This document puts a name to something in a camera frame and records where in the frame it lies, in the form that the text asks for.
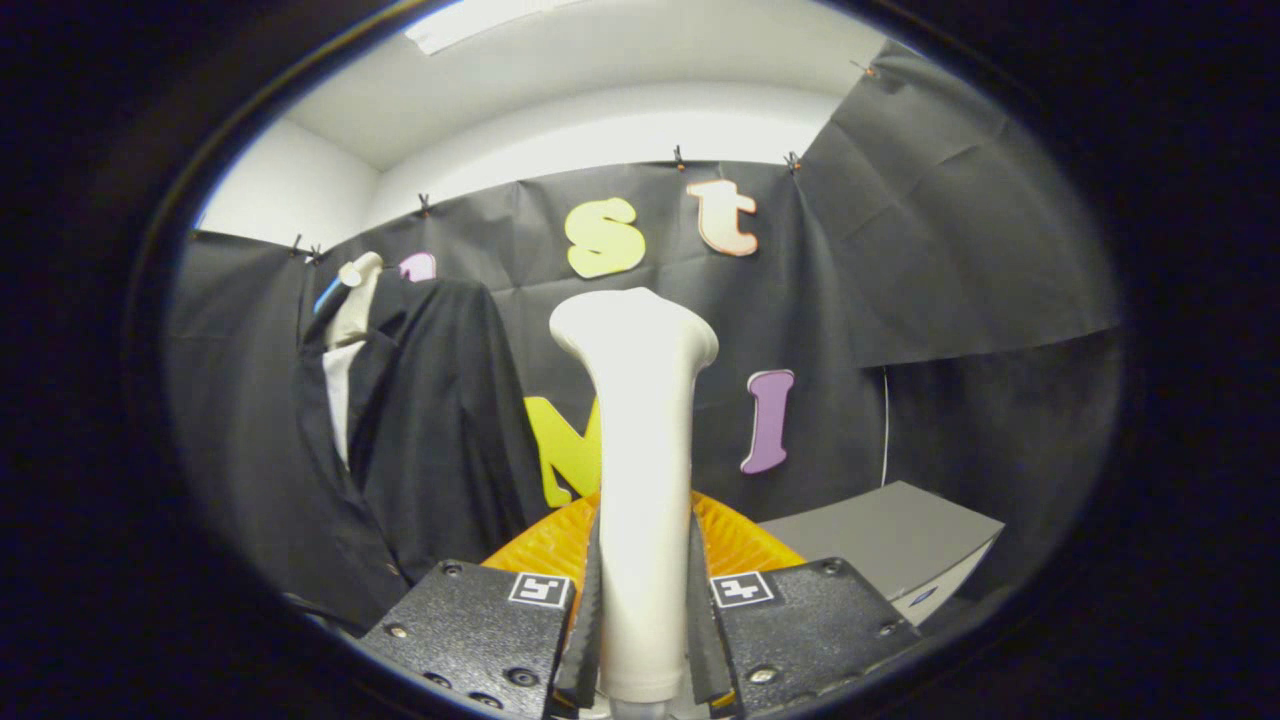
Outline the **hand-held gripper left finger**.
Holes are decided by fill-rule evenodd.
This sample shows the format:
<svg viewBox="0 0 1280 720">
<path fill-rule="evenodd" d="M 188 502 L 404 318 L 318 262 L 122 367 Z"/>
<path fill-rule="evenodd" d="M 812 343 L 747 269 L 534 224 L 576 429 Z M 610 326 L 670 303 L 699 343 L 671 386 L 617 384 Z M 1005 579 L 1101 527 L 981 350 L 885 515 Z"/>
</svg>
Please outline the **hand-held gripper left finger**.
<svg viewBox="0 0 1280 720">
<path fill-rule="evenodd" d="M 573 501 L 483 562 L 440 561 L 360 647 L 453 705 L 576 719 L 600 669 L 599 503 Z"/>
</svg>

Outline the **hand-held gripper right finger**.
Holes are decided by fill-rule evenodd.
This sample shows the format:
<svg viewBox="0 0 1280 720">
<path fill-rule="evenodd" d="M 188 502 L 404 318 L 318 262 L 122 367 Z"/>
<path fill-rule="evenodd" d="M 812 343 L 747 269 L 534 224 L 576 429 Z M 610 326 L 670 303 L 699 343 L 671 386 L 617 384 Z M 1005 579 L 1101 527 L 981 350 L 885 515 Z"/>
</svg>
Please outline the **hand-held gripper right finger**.
<svg viewBox="0 0 1280 720">
<path fill-rule="evenodd" d="M 687 661 L 713 719 L 831 714 L 920 643 L 844 559 L 806 561 L 701 493 L 690 530 Z"/>
</svg>

